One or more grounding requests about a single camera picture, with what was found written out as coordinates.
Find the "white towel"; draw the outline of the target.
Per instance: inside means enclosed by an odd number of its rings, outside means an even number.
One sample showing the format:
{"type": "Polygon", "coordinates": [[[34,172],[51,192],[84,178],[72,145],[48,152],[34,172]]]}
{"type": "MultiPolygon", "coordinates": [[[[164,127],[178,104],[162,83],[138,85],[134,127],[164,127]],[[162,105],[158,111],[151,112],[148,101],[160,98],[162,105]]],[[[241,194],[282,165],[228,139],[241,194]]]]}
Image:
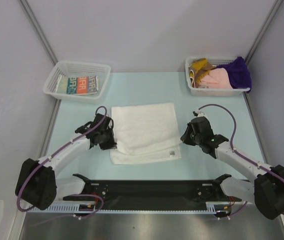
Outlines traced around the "white towel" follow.
{"type": "Polygon", "coordinates": [[[159,103],[112,107],[116,165],[136,165],[181,158],[180,134],[174,104],[159,103]]]}

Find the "colourful rabbit print towel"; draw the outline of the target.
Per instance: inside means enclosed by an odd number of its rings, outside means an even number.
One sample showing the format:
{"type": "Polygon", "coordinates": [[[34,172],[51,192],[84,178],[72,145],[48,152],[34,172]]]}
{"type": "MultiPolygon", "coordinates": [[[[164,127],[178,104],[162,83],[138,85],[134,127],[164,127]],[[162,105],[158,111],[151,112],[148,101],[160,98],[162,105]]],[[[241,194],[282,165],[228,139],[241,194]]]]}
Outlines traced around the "colourful rabbit print towel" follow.
{"type": "Polygon", "coordinates": [[[66,77],[60,75],[55,92],[66,95],[92,95],[99,90],[99,78],[95,76],[66,77]]]}

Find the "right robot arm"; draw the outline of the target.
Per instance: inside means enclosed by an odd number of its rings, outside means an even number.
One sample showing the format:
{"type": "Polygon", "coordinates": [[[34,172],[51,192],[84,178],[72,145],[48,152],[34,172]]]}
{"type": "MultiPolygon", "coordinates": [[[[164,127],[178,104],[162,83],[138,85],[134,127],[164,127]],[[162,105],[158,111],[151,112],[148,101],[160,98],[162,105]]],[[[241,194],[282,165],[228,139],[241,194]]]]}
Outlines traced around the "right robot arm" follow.
{"type": "Polygon", "coordinates": [[[259,212],[269,220],[284,214],[284,167],[249,159],[231,145],[220,134],[214,134],[205,114],[195,114],[188,124],[181,141],[201,150],[236,169],[246,179],[239,180],[231,175],[217,178],[218,185],[212,188],[212,195],[218,201],[227,197],[237,197],[254,204],[259,212]]]}

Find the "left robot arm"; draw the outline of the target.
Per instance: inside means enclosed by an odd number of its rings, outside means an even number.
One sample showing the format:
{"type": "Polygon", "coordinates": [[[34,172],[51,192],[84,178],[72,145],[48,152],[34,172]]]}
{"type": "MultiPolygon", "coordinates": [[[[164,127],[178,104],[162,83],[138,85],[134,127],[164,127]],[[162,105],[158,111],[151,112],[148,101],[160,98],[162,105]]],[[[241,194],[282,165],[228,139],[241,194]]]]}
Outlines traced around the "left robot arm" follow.
{"type": "Polygon", "coordinates": [[[68,164],[94,146],[101,150],[116,147],[113,127],[111,117],[97,113],[93,121],[78,127],[73,137],[53,154],[25,160],[15,189],[18,210],[47,209],[63,188],[56,177],[68,164]]]}

